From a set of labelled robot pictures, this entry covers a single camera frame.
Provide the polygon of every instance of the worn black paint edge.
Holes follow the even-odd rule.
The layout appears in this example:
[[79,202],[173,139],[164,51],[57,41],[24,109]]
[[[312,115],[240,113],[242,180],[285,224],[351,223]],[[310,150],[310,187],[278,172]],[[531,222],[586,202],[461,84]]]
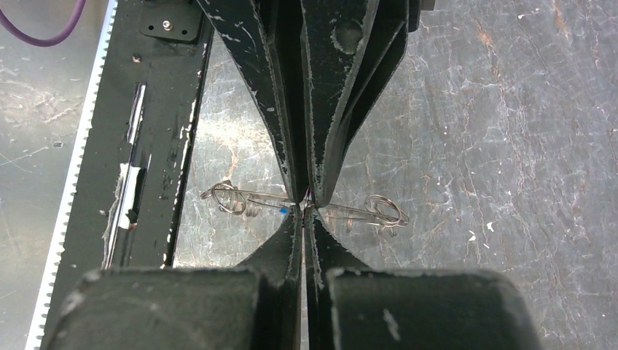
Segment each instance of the worn black paint edge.
[[[177,181],[186,179],[190,162],[185,162],[183,175],[181,162],[177,162],[175,166],[169,165],[173,164],[170,159],[170,149],[173,149],[171,140],[189,125],[194,101],[195,108],[199,108],[212,29],[205,21],[203,35],[196,45],[172,44],[141,35],[138,31],[140,14],[140,1],[118,3],[95,104],[92,129],[82,158],[76,194],[67,224],[64,252],[44,326],[43,349],[49,343],[49,335],[56,326],[60,306],[67,294],[83,273],[101,266],[104,248],[102,235],[107,226],[107,217],[104,214],[110,210],[116,199],[114,191],[120,174],[120,163],[126,162],[122,157],[125,154],[123,147],[126,147],[124,136],[128,128],[133,91],[138,82],[146,83],[145,113],[149,110],[151,113],[156,112],[159,117],[149,121],[149,117],[144,116],[138,146],[138,151],[143,155],[152,154],[152,162],[142,194],[131,265],[158,267],[163,262],[163,255],[173,249],[173,239],[171,244],[167,244],[166,240],[170,233],[175,233],[181,210],[180,205],[173,204],[175,200],[181,203],[182,193],[176,197],[176,191],[184,189],[182,184],[178,187]],[[164,90],[164,96],[153,95],[158,90]],[[166,110],[169,109],[172,109],[173,113],[168,114]],[[187,151],[187,157],[189,156],[190,148]],[[169,177],[176,181],[174,186],[162,191],[164,168],[169,170]],[[159,180],[158,183],[153,183],[155,178]],[[164,244],[143,246],[148,241],[157,239],[155,237],[159,237],[159,241]]]

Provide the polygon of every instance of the black metal plate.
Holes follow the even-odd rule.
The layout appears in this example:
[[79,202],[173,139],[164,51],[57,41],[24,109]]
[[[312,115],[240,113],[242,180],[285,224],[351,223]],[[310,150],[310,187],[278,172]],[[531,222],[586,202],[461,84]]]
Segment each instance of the black metal plate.
[[[191,43],[197,40],[202,28],[202,9],[193,1],[144,1],[139,31],[145,36]],[[163,21],[171,29],[163,28]]]

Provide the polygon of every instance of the white serrated edge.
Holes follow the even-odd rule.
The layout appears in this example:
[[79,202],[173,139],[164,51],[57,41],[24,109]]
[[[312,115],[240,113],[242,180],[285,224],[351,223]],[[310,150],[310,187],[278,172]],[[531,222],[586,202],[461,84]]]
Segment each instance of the white serrated edge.
[[43,329],[47,319],[47,312],[50,309],[51,295],[54,290],[53,285],[56,280],[58,265],[60,264],[60,255],[64,251],[64,234],[66,232],[67,223],[69,222],[71,205],[77,185],[77,177],[79,176],[79,167],[82,164],[82,156],[84,155],[88,133],[92,127],[98,83],[101,81],[101,74],[103,73],[103,64],[105,63],[109,38],[112,35],[116,8],[117,0],[109,0],[105,18],[103,19],[103,25],[101,26],[101,36],[98,40],[93,71],[90,75],[90,82],[88,83],[88,89],[86,91],[82,116],[79,119],[79,127],[77,128],[75,146],[73,147],[73,154],[71,155],[71,162],[69,163],[69,171],[66,175],[64,191],[62,193],[62,199],[60,200],[60,209],[58,210],[54,233],[52,235],[50,252],[47,254],[47,262],[45,263],[45,269],[43,271],[39,296],[34,306],[34,315],[32,316],[30,332],[28,333],[28,339],[26,341],[26,350],[37,350],[41,346]]

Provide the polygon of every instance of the gray metal surface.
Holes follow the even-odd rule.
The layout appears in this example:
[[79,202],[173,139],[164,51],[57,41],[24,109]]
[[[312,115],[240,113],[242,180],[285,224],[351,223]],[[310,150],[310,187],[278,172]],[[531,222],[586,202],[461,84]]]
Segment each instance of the gray metal surface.
[[[613,349],[618,306],[618,6],[438,1],[354,140],[333,203],[386,195],[391,238],[332,222],[375,268],[489,268],[523,293],[547,349]],[[198,198],[231,179],[280,193],[266,130],[213,47],[177,266],[229,266],[281,222]]]
[[[47,38],[74,2],[0,7],[26,33]],[[105,8],[89,1],[57,47],[30,47],[0,28],[0,349],[26,343]]]

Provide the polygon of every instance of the purple cable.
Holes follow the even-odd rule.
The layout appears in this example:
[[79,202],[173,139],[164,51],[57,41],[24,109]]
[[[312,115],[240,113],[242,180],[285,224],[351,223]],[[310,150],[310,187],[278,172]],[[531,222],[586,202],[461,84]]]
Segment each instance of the purple cable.
[[71,32],[73,31],[73,29],[75,29],[75,26],[77,26],[77,21],[79,21],[79,18],[82,16],[82,11],[84,10],[85,4],[86,4],[86,0],[77,0],[77,2],[75,3],[75,8],[73,8],[73,13],[71,14],[71,18],[69,18],[69,21],[66,23],[66,26],[58,35],[54,36],[51,39],[33,38],[32,36],[29,36],[28,34],[25,34],[24,32],[20,31],[19,29],[17,29],[17,27],[13,25],[13,23],[11,23],[11,21],[7,18],[7,16],[5,16],[4,13],[2,13],[1,9],[0,9],[0,24],[2,24],[2,26],[5,27],[9,31],[9,33],[13,34],[13,36],[15,36],[16,38],[18,38],[19,40],[23,42],[26,42],[34,46],[39,46],[39,47],[50,47],[50,46],[60,44],[61,42],[64,41],[64,39],[68,38],[69,35],[71,35]]

